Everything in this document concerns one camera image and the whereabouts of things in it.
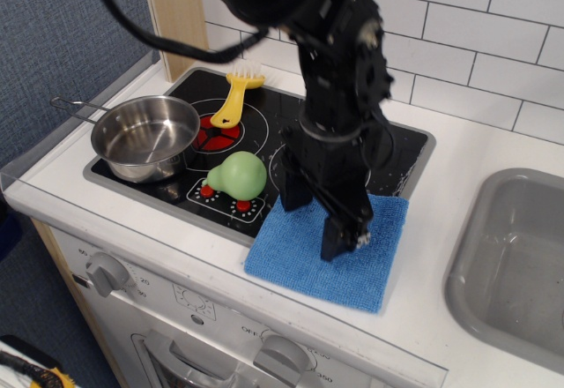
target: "wooden panel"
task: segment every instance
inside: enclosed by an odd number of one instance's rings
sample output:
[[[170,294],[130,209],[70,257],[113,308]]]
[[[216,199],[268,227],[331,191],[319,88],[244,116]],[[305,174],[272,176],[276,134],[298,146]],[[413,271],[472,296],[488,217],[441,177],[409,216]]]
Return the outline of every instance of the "wooden panel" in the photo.
[[[202,0],[147,0],[154,31],[161,37],[208,49]],[[167,80],[176,81],[193,59],[160,52],[167,70]]]
[[[59,273],[61,273],[64,283],[67,285],[70,294],[72,295],[75,303],[78,306],[78,309],[80,310],[82,316],[84,316],[85,318],[86,323],[90,327],[90,330],[92,331],[94,338],[98,342],[102,353],[106,356],[106,360],[108,360],[110,368],[114,371],[117,382],[119,382],[122,388],[134,388],[130,387],[125,381],[125,377],[123,377],[122,371],[117,365],[117,362],[115,361],[115,358],[109,349],[106,339],[102,335],[102,331],[98,326],[93,313],[90,311],[90,307],[86,303],[84,296],[82,296],[80,289],[78,289],[78,287],[75,285],[75,282],[72,278],[71,269],[69,268],[69,265],[67,264],[63,256],[63,253],[59,249],[59,245],[57,244],[56,239],[51,232],[51,228],[43,222],[39,222],[35,219],[32,219],[32,222],[35,225],[35,228],[37,229],[37,232],[41,237],[43,243],[45,244],[45,247],[47,247],[47,251],[53,258],[56,268],[58,269]]]

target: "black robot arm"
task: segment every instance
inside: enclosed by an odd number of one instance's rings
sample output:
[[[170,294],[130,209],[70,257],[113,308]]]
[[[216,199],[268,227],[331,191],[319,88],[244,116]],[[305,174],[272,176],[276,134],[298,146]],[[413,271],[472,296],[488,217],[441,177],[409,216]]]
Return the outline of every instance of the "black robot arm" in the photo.
[[[239,19],[279,27],[296,41],[306,100],[286,128],[282,204],[315,197],[326,209],[322,258],[369,240],[373,219],[365,181],[388,122],[379,103],[392,78],[382,55],[382,20],[372,0],[224,0]]]

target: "floor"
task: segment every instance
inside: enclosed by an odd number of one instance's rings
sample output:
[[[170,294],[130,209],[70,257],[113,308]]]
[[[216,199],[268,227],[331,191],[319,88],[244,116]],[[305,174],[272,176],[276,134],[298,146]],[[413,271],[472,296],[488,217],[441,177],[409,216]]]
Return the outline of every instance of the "floor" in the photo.
[[[118,388],[31,221],[17,217],[23,237],[0,262],[0,335],[15,335],[50,355],[81,388]]]

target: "sink basin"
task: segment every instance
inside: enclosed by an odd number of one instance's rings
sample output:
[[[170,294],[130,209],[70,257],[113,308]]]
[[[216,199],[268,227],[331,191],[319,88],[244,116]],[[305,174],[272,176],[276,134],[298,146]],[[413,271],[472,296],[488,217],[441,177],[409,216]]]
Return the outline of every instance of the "sink basin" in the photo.
[[[506,169],[483,184],[446,283],[476,338],[564,374],[564,179]]]

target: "green plastic fruit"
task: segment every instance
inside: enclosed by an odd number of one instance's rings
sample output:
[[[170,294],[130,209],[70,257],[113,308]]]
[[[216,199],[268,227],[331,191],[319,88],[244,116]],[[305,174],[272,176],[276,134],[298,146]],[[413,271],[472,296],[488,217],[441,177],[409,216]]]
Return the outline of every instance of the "green plastic fruit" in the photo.
[[[208,172],[203,185],[210,185],[236,200],[249,201],[264,190],[266,167],[253,153],[236,152]]]

